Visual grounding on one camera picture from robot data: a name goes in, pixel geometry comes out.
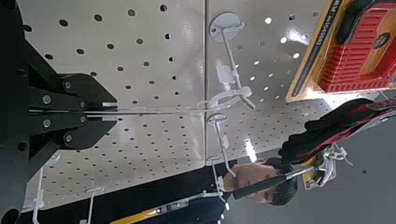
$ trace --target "black handle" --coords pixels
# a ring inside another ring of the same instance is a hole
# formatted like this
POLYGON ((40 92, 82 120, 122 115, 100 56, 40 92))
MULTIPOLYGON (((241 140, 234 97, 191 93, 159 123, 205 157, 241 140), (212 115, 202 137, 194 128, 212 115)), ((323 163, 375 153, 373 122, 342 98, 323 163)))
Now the black handle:
POLYGON ((244 198, 252 193, 256 193, 265 189, 270 189, 272 187, 276 187, 280 184, 283 184, 286 182, 288 179, 286 178, 285 175, 279 175, 276 177, 272 177, 269 179, 265 179, 261 182, 258 182, 254 185, 250 185, 241 189, 236 189, 233 191, 233 197, 238 200, 241 198, 244 198))

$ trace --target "white pegboard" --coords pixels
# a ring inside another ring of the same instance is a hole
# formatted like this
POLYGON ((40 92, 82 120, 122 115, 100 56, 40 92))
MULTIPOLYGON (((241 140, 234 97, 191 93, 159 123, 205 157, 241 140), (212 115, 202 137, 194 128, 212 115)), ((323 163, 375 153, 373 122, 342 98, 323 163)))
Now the white pegboard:
MULTIPOLYGON (((243 103, 223 111, 228 121, 221 125, 227 133, 229 159, 280 148, 294 133, 304 132, 304 123, 319 119, 350 99, 373 94, 332 95, 322 100, 286 104, 284 99, 294 75, 318 26, 318 19, 327 0, 212 0, 208 1, 207 20, 213 21, 223 12, 233 12, 246 24, 231 40, 243 86, 249 86, 249 98, 255 111, 243 103)), ((207 97, 235 89, 219 83, 216 66, 230 65, 224 45, 206 38, 207 97)), ((207 127, 206 156, 220 154, 219 142, 212 126, 207 127)))
MULTIPOLYGON (((227 90, 215 69, 226 63, 225 50, 205 35, 205 21, 225 11, 240 16, 247 27, 232 47, 242 84, 253 90, 258 109, 237 105, 224 111, 230 118, 224 132, 231 158, 246 156, 245 147, 256 152, 279 147, 291 133, 301 132, 305 121, 330 111, 326 101, 283 101, 300 63, 293 55, 304 55, 324 3, 19 1, 26 38, 55 70, 95 76, 124 109, 194 106, 227 90), (289 41, 282 44, 282 37, 289 41)), ((108 193, 198 169, 207 156, 219 154, 213 129, 205 133, 202 113, 113 119, 118 124, 94 148, 59 151, 60 162, 45 168, 45 208, 86 199, 91 187, 104 186, 108 193)), ((35 182, 28 185, 25 206, 32 204, 35 182)))
MULTIPOLYGON (((197 105, 205 97, 205 1, 21 0, 27 40, 58 73, 94 76, 121 109, 197 105)), ((46 167, 45 209, 205 165, 204 114, 113 118, 91 149, 46 167)), ((36 193, 28 184, 25 206, 36 193)))

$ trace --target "black metal bracket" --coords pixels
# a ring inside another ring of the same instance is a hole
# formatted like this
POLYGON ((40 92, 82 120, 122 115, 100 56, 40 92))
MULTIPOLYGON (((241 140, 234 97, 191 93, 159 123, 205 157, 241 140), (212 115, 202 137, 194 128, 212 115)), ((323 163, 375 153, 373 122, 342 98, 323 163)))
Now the black metal bracket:
POLYGON ((15 0, 0 0, 0 223, 19 218, 26 183, 58 150, 93 147, 117 122, 85 113, 117 108, 93 77, 58 74, 25 40, 15 0))

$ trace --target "red fabric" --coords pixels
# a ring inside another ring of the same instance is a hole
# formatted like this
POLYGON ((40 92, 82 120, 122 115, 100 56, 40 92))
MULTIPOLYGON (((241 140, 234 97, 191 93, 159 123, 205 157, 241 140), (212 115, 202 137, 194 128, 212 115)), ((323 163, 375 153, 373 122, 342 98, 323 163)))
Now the red fabric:
MULTIPOLYGON (((364 112, 364 111, 367 111, 367 110, 371 110, 371 109, 368 108, 366 105, 361 105, 360 107, 350 111, 347 114, 349 116, 354 116, 354 115, 357 115, 357 114, 359 114, 361 112, 364 112)), ((308 152, 308 153, 306 153, 304 155, 301 155, 299 158, 303 159, 303 158, 306 158, 306 157, 315 156, 318 152, 320 152, 326 146, 330 146, 331 144, 333 144, 335 142, 338 142, 338 141, 341 141, 343 139, 348 138, 350 135, 352 135, 354 132, 356 132, 358 129, 360 129, 362 126, 364 126, 365 124, 367 124, 371 120, 376 119, 376 118, 378 118, 378 117, 380 117, 380 116, 382 116, 384 114, 387 114, 388 112, 389 112, 388 110, 384 110, 384 111, 382 111, 382 112, 380 112, 380 113, 378 113, 378 114, 376 114, 374 116, 371 116, 371 117, 369 117, 367 119, 364 119, 364 120, 361 120, 361 121, 357 122, 356 125, 350 127, 349 129, 347 129, 347 130, 345 130, 345 131, 343 131, 343 132, 341 132, 339 134, 334 135, 331 138, 328 138, 326 141, 322 142, 322 144, 317 146, 314 150, 312 150, 312 151, 310 151, 310 152, 308 152)))

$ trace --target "screw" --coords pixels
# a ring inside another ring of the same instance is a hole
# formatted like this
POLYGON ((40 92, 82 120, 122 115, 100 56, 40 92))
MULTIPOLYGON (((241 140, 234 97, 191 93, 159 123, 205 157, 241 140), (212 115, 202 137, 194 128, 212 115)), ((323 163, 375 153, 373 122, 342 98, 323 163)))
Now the screw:
POLYGON ((43 121, 43 126, 44 126, 44 128, 49 128, 50 127, 50 120, 49 119, 45 119, 43 121))
POLYGON ((70 82, 65 82, 64 86, 69 90, 70 88, 72 88, 72 84, 70 82))
POLYGON ((67 135, 66 136, 66 142, 71 142, 73 140, 73 137, 72 137, 72 135, 67 135))
POLYGON ((50 96, 48 96, 48 95, 43 96, 44 105, 49 105, 50 101, 51 101, 50 96))

